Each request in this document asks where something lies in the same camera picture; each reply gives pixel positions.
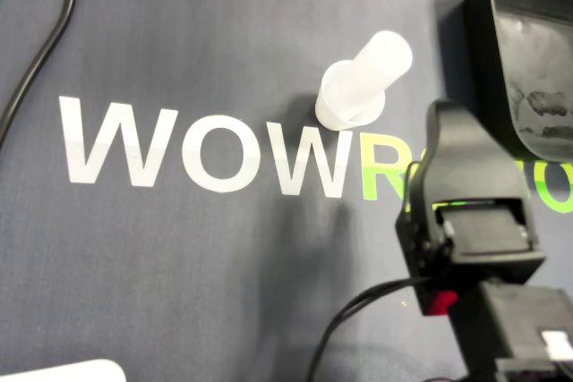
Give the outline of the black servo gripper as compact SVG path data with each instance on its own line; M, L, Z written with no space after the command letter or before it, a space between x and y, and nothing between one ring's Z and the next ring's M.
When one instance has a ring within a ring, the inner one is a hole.
M427 146L396 232L425 316L484 281L525 284L545 260L512 156L462 106L432 103Z

